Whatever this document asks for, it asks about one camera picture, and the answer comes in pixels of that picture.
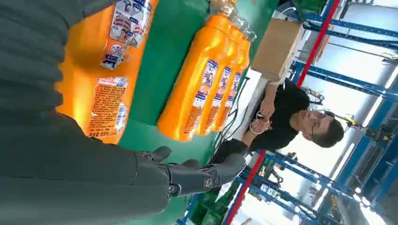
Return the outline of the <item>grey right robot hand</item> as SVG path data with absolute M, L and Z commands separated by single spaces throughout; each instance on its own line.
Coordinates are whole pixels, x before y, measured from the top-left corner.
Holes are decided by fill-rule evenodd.
M 114 225 L 162 213 L 174 196 L 232 181 L 233 154 L 200 169 L 163 164 L 83 134 L 70 117 L 0 114 L 3 225 Z

